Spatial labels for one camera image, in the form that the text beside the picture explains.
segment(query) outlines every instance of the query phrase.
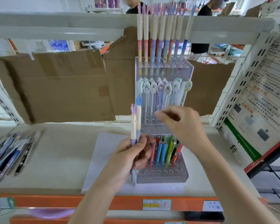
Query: price tag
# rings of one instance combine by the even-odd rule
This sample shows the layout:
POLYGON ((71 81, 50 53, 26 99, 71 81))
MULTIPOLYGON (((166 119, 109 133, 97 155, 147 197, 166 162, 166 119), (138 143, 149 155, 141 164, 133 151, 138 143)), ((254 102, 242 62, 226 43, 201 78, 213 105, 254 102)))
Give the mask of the price tag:
POLYGON ((223 209, 219 201, 205 200, 203 202, 202 211, 223 211, 223 209))
POLYGON ((12 197, 0 197, 0 208, 15 208, 15 201, 12 197))
POLYGON ((164 222, 164 224, 187 224, 186 222, 164 222))
POLYGON ((171 200, 145 200, 143 199, 143 211, 170 211, 171 200))

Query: black shirt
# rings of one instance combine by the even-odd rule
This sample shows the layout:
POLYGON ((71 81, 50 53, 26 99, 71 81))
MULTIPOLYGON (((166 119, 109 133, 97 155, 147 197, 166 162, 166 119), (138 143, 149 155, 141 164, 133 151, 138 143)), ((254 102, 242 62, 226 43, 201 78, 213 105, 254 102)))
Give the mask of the black shirt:
POLYGON ((132 8, 132 9, 127 10, 126 14, 138 14, 138 6, 132 8))
MULTIPOLYGON (((212 10, 207 6, 203 6, 197 14, 198 16, 213 16, 212 10)), ((208 51, 209 44, 192 44, 192 53, 205 53, 208 51)))

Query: green stripe on poster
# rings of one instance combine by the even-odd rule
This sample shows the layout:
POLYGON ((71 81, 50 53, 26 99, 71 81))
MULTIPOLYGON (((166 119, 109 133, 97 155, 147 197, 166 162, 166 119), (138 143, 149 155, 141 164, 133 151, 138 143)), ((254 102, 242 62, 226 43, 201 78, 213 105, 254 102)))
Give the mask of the green stripe on poster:
POLYGON ((251 157, 251 159, 255 162, 260 157, 261 154, 257 152, 256 149, 254 149, 249 142, 246 141, 246 139, 236 130, 236 128, 232 125, 232 123, 229 121, 229 119, 226 117, 224 120, 224 124, 228 126, 228 128, 231 130, 233 135, 236 137, 236 139, 239 141, 241 146, 245 149, 245 151, 248 153, 248 155, 251 157))

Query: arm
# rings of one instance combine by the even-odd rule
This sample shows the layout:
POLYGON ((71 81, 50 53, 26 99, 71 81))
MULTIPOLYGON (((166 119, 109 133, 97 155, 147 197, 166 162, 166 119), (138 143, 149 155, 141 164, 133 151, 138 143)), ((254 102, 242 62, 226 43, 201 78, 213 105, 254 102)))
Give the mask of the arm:
POLYGON ((134 163, 133 168, 135 170, 144 168, 152 153, 149 143, 153 142, 155 142, 153 137, 145 135, 142 135, 140 141, 133 147, 131 145, 131 138, 120 142, 68 223, 103 223, 113 197, 131 174, 134 158, 139 155, 139 159, 134 163))
POLYGON ((172 105, 156 117, 198 158, 230 223, 280 224, 209 141, 198 112, 172 105))

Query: hand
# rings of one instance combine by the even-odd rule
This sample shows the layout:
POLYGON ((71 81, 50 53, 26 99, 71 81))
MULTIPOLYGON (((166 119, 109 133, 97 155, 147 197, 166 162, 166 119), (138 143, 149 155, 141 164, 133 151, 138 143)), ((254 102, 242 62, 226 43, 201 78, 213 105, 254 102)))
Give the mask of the hand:
POLYGON ((155 115, 194 154, 205 143, 210 143, 197 111, 189 107, 170 105, 155 115))
POLYGON ((118 192, 130 176, 133 160, 136 156, 139 155, 139 158, 134 163, 133 169, 145 168, 152 153, 152 147, 149 143, 154 142, 156 140, 149 135, 141 135, 139 142, 133 147, 130 137, 121 141, 96 182, 108 184, 114 193, 118 192))

